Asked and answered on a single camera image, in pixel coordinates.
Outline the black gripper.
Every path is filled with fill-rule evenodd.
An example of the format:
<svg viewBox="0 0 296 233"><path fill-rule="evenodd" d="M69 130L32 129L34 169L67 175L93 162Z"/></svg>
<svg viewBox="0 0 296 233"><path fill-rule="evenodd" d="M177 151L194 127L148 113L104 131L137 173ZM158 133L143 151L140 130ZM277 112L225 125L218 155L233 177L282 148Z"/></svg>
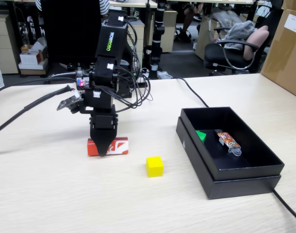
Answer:
<svg viewBox="0 0 296 233"><path fill-rule="evenodd" d="M90 115L90 137L97 147L99 156L103 157L116 138L118 114L112 106L111 109L94 109Z"/></svg>

